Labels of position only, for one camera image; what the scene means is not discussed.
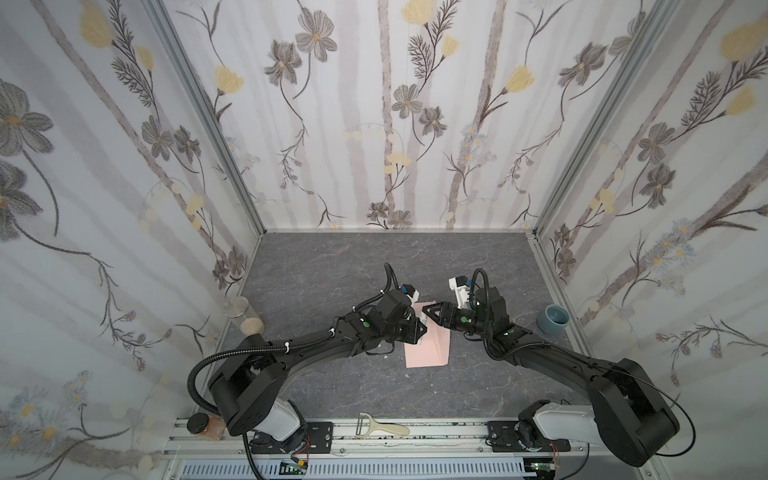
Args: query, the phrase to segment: jar lid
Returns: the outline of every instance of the jar lid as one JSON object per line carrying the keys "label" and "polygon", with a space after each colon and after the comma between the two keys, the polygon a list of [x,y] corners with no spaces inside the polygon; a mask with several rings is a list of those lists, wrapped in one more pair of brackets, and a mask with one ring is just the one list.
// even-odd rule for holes
{"label": "jar lid", "polygon": [[190,433],[200,433],[208,427],[209,421],[210,417],[208,417],[208,415],[202,412],[195,413],[189,420],[187,420],[187,430],[189,430]]}

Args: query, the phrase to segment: gray flower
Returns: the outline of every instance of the gray flower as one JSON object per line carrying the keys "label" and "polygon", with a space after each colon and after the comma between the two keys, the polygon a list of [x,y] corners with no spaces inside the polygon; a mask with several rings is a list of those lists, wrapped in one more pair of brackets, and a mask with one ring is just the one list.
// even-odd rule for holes
{"label": "gray flower", "polygon": [[411,219],[411,212],[395,210],[389,215],[389,225],[395,230],[409,228],[412,224],[410,219]]}
{"label": "gray flower", "polygon": [[176,137],[176,145],[178,145],[179,151],[182,154],[187,154],[187,160],[192,163],[194,155],[200,155],[200,141],[192,140],[190,132],[183,125],[179,125],[179,129],[176,130],[174,137]]}
{"label": "gray flower", "polygon": [[414,100],[419,93],[416,84],[400,85],[395,90],[395,99],[397,102],[392,106],[393,110],[400,110],[400,118],[408,118],[411,113],[418,114],[422,110],[422,102]]}
{"label": "gray flower", "polygon": [[229,275],[230,269],[227,268],[227,264],[224,260],[216,260],[214,266],[214,278],[219,280],[219,290],[223,290],[227,286],[227,275]]}
{"label": "gray flower", "polygon": [[667,128],[665,122],[655,124],[648,131],[647,138],[641,138],[637,145],[643,150],[638,154],[637,159],[639,161],[646,161],[650,158],[650,161],[657,164],[667,156],[664,153],[664,149],[661,148],[672,141],[674,135],[674,128]]}
{"label": "gray flower", "polygon": [[373,221],[376,221],[379,219],[379,217],[386,218],[386,213],[388,211],[389,207],[387,207],[384,202],[371,202],[371,213],[368,214],[367,217]]}
{"label": "gray flower", "polygon": [[29,111],[27,94],[16,85],[0,81],[0,155],[10,157],[22,151],[22,142],[39,154],[53,151],[41,131],[53,127],[50,118]]}
{"label": "gray flower", "polygon": [[308,8],[301,8],[299,15],[301,28],[309,33],[296,34],[296,46],[304,52],[315,51],[315,58],[320,61],[328,60],[326,50],[336,51],[336,43],[328,38],[333,31],[333,22],[324,12],[315,10],[315,15]]}
{"label": "gray flower", "polygon": [[565,245],[571,239],[571,229],[565,226],[563,223],[559,230],[554,232],[554,242],[560,245]]}
{"label": "gray flower", "polygon": [[264,73],[270,76],[270,83],[279,85],[285,76],[289,82],[295,84],[296,70],[294,68],[301,66],[301,57],[293,43],[287,41],[277,43],[277,40],[272,40],[270,58],[275,61],[275,64],[264,68]]}
{"label": "gray flower", "polygon": [[622,35],[621,37],[614,38],[611,47],[608,49],[608,54],[615,57],[616,55],[621,55],[629,50],[630,45],[632,45],[632,40],[634,40],[634,36],[637,35],[637,31],[640,30],[640,25],[643,24],[643,20],[645,20],[645,12],[640,12],[637,17],[632,18],[627,26],[627,33],[629,35]]}
{"label": "gray flower", "polygon": [[232,274],[240,275],[240,272],[245,271],[245,263],[245,255],[238,250],[237,245],[233,245],[232,251],[230,252],[230,268],[232,269]]}
{"label": "gray flower", "polygon": [[15,215],[37,215],[43,211],[21,191],[27,174],[7,161],[0,160],[0,242],[18,238]]}
{"label": "gray flower", "polygon": [[660,164],[648,172],[648,185],[640,190],[640,195],[650,195],[648,208],[656,208],[667,202],[664,198],[664,189],[672,188],[675,172],[676,170],[670,170],[666,164]]}
{"label": "gray flower", "polygon": [[571,268],[576,266],[576,259],[573,252],[566,249],[558,253],[558,268],[562,270],[563,276],[571,275]]}
{"label": "gray flower", "polygon": [[581,53],[576,55],[576,65],[570,68],[563,68],[560,70],[560,81],[558,82],[561,87],[564,87],[571,80],[576,80],[576,83],[583,85],[587,83],[589,72],[597,70],[605,63],[605,45],[592,45],[590,41],[586,47],[581,50]]}
{"label": "gray flower", "polygon": [[431,131],[435,131],[436,136],[442,135],[442,132],[448,128],[448,125],[440,123],[442,113],[440,113],[440,107],[427,107],[422,112],[422,116],[419,117],[419,123],[424,124],[424,130],[422,135],[427,135]]}
{"label": "gray flower", "polygon": [[160,132],[160,126],[154,119],[154,115],[149,116],[149,121],[141,124],[141,137],[145,142],[152,145],[152,156],[157,158],[163,155],[163,160],[170,158],[169,147],[174,146],[174,137],[169,131]]}

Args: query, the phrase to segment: spice jar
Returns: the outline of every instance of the spice jar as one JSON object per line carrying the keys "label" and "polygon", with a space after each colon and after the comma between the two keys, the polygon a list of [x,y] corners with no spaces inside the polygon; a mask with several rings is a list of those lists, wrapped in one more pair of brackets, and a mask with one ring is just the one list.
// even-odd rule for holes
{"label": "spice jar", "polygon": [[206,440],[221,440],[224,434],[224,420],[199,412],[187,420],[189,433]]}

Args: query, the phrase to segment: floral wallpaper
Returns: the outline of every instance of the floral wallpaper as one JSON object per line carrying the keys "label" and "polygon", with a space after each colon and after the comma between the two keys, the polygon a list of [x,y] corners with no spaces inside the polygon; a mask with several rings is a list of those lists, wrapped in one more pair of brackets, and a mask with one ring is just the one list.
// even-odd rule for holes
{"label": "floral wallpaper", "polygon": [[[538,232],[597,355],[638,361],[692,415],[696,446],[664,459],[678,479],[768,465],[767,15],[682,2]],[[663,453],[690,442],[679,418]]]}
{"label": "floral wallpaper", "polygon": [[257,241],[181,92],[141,4],[0,7],[4,476],[162,473]]}
{"label": "floral wallpaper", "polygon": [[268,228],[532,228],[652,3],[165,0]]}

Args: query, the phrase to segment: black cable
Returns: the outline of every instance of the black cable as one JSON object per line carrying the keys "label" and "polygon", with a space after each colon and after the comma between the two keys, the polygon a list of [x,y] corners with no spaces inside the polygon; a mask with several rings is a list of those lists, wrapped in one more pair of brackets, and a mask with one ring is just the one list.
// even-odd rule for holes
{"label": "black cable", "polygon": [[662,390],[659,387],[655,386],[653,383],[646,382],[642,378],[640,378],[638,376],[635,376],[635,375],[632,375],[631,373],[624,372],[623,370],[620,370],[620,369],[609,369],[609,368],[604,367],[604,366],[594,365],[594,364],[592,364],[590,362],[586,362],[583,359],[578,358],[576,355],[573,355],[571,352],[568,352],[566,349],[564,349],[564,348],[562,348],[560,346],[557,346],[557,345],[554,345],[554,344],[550,344],[550,346],[560,350],[561,352],[563,352],[566,355],[570,356],[572,359],[575,359],[578,362],[584,363],[585,365],[590,366],[592,368],[595,368],[595,369],[598,369],[598,370],[603,370],[604,372],[620,373],[621,375],[625,375],[625,376],[631,377],[631,378],[637,380],[638,382],[642,382],[642,383],[650,386],[652,389],[656,390],[657,392],[659,392],[661,395],[667,397],[677,408],[680,409],[680,411],[683,413],[683,415],[685,415],[685,418],[688,420],[688,423],[690,423],[690,430],[691,430],[692,436],[693,436],[691,438],[691,440],[690,440],[690,444],[682,452],[669,453],[669,454],[667,454],[667,453],[657,453],[656,455],[659,455],[660,457],[679,457],[681,455],[685,455],[686,453],[690,452],[690,450],[694,447],[694,445],[696,444],[696,426],[694,425],[693,419],[690,417],[690,415],[688,415],[688,412],[685,411],[685,409],[680,405],[680,403],[677,403],[677,400],[675,400],[671,396],[669,396],[664,390]]}
{"label": "black cable", "polygon": [[392,342],[387,341],[388,344],[392,345],[392,348],[389,349],[388,352],[366,352],[366,355],[374,356],[374,355],[389,355],[390,353],[395,351],[395,341]]}
{"label": "black cable", "polygon": [[[294,343],[293,345],[289,345],[289,348],[298,350],[298,349],[304,349],[307,347],[319,345],[320,343],[324,343],[332,339],[334,332],[329,331],[327,336],[324,336],[323,338],[319,338],[316,340],[310,340],[308,342],[301,342],[301,343]],[[195,386],[195,379],[197,378],[197,374],[200,373],[202,369],[204,369],[206,366],[210,365],[211,363],[218,362],[219,360],[226,359],[231,356],[243,355],[245,353],[251,354],[251,353],[282,352],[285,349],[286,347],[284,345],[265,345],[265,346],[250,346],[244,349],[226,350],[224,352],[214,353],[213,355],[202,359],[201,361],[199,361],[197,365],[192,367],[192,370],[190,371],[190,374],[187,377],[187,393],[189,393],[192,400],[196,404],[198,404],[202,409],[205,409],[208,412],[213,413],[214,415],[220,416],[221,414],[219,413],[219,409],[216,408],[216,406],[213,403],[209,403],[206,399],[204,399],[203,396],[197,391],[197,387]]]}
{"label": "black cable", "polygon": [[566,475],[565,477],[561,478],[560,480],[565,480],[566,478],[570,478],[570,477],[576,475],[577,473],[579,473],[584,468],[584,465],[587,464],[587,460],[589,460],[589,443],[587,444],[587,456],[584,457],[584,461],[581,463],[581,467],[577,468],[576,472],[573,472],[570,475]]}
{"label": "black cable", "polygon": [[248,445],[248,434],[243,434],[243,447],[245,448],[245,454],[248,457],[248,465],[250,465],[250,470],[253,473],[253,476],[257,478],[257,480],[264,480],[264,477],[261,476],[259,473],[258,468],[256,468],[256,462],[253,460],[253,453],[250,451],[250,445]]}
{"label": "black cable", "polygon": [[601,366],[596,366],[595,368],[597,368],[599,370],[605,370],[607,372],[617,372],[617,373],[620,373],[621,375],[630,376],[633,379],[637,380],[638,382],[642,382],[642,383],[650,386],[652,389],[656,390],[661,395],[667,397],[674,405],[677,406],[677,408],[680,409],[680,411],[683,413],[683,415],[685,415],[685,418],[688,419],[688,423],[690,423],[690,430],[693,433],[693,438],[690,440],[690,445],[688,445],[688,447],[685,450],[683,450],[682,452],[678,452],[678,453],[657,453],[656,455],[659,455],[660,457],[679,457],[681,455],[685,455],[686,453],[690,452],[690,450],[694,447],[694,444],[696,443],[696,426],[694,425],[694,421],[692,420],[690,415],[688,415],[688,412],[686,412],[685,409],[682,406],[680,406],[679,403],[677,403],[677,400],[675,400],[672,397],[670,397],[665,391],[663,391],[662,389],[658,388],[653,383],[646,382],[642,378],[634,376],[631,373],[622,372],[619,369],[607,369],[607,368],[601,367]]}
{"label": "black cable", "polygon": [[383,297],[385,293],[389,292],[389,288],[392,285],[392,280],[395,281],[395,288],[399,288],[399,286],[397,286],[397,278],[395,277],[395,271],[392,270],[392,266],[385,262],[384,271],[386,272],[386,285],[384,286],[382,291],[372,296],[368,300],[363,300],[362,302],[355,305],[355,309],[354,309],[355,311],[360,310],[364,306],[377,301],[378,299]]}
{"label": "black cable", "polygon": [[477,339],[471,339],[471,338],[469,338],[467,336],[467,333],[469,333],[469,332],[464,332],[464,338],[469,340],[470,342],[482,342],[484,340],[482,337],[477,338]]}
{"label": "black cable", "polygon": [[384,268],[389,270],[387,275],[392,274],[392,285],[395,286],[395,290],[400,288],[400,284],[397,283],[397,276],[395,276],[395,271],[392,270],[392,267],[388,263],[384,263]]}

